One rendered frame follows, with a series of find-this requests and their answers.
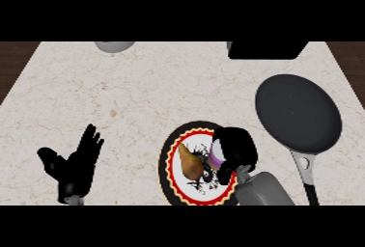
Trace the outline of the black appliance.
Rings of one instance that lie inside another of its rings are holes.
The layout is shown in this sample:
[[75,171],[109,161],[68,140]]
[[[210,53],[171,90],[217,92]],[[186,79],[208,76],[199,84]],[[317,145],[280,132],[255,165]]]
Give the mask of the black appliance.
[[306,41],[229,41],[230,60],[294,60],[304,50]]

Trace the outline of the grey bowl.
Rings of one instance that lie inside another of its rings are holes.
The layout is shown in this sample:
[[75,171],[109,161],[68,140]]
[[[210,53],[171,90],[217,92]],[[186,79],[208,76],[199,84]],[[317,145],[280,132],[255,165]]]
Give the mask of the grey bowl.
[[106,53],[118,53],[133,46],[131,41],[97,41],[96,46]]

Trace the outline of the dark grey frying pan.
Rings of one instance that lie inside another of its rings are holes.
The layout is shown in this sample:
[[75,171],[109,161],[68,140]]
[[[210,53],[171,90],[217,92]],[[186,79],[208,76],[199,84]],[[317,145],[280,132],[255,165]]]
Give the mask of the dark grey frying pan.
[[289,150],[307,202],[317,206],[314,156],[334,147],[342,132],[338,107],[323,89],[294,74],[270,76],[257,89],[255,110],[263,128]]

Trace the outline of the rooster print plate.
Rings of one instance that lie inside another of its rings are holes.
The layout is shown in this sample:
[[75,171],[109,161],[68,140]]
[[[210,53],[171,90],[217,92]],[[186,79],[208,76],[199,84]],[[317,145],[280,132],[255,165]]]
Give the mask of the rooster print plate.
[[159,152],[161,190],[173,206],[236,206],[236,175],[220,185],[217,169],[208,163],[215,123],[184,123],[170,134]]

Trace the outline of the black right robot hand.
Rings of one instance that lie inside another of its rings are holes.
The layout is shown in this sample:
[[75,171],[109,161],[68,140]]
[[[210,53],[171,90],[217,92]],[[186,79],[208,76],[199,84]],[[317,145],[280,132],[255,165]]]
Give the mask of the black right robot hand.
[[239,166],[249,166],[248,173],[255,170],[258,153],[252,137],[241,127],[220,127],[214,130],[212,142],[220,140],[224,162],[217,172],[220,185],[227,185],[230,175]]

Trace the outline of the purple can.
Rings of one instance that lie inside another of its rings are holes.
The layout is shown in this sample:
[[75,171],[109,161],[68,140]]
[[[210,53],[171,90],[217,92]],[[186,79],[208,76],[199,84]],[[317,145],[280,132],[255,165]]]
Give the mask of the purple can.
[[210,153],[208,153],[208,164],[214,171],[220,169],[223,162],[224,162],[224,157],[223,157],[221,143],[220,140],[215,140],[211,144]]

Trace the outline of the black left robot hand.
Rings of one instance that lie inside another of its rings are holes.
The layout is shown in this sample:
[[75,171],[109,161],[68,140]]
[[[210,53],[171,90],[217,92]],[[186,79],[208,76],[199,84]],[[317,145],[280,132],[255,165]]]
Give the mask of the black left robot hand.
[[40,148],[37,155],[43,162],[44,172],[57,181],[60,204],[65,199],[78,195],[87,196],[94,177],[96,164],[102,151],[103,139],[96,127],[88,124],[79,139],[75,152],[63,158],[50,148]]

